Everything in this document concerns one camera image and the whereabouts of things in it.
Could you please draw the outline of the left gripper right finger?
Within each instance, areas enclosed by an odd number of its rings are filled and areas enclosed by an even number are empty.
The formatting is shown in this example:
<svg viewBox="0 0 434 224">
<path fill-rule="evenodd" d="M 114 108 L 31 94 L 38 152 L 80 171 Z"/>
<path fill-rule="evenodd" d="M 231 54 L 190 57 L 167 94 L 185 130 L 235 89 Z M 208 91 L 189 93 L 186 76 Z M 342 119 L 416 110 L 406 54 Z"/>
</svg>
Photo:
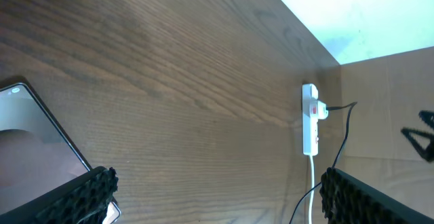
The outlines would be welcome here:
<svg viewBox="0 0 434 224">
<path fill-rule="evenodd" d="M 337 169 L 321 176 L 322 212 L 329 224 L 433 224 L 433 219 Z"/>
</svg>

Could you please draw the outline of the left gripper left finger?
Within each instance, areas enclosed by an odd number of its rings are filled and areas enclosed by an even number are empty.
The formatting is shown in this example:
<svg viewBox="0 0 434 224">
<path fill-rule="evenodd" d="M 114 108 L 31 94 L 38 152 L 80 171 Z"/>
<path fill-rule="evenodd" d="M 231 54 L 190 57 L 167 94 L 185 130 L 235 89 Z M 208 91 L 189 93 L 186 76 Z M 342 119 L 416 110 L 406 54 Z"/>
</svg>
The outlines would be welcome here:
<svg viewBox="0 0 434 224">
<path fill-rule="evenodd" d="M 102 224 L 118 190 L 114 168 L 99 166 L 1 215 L 9 224 Z"/>
</svg>

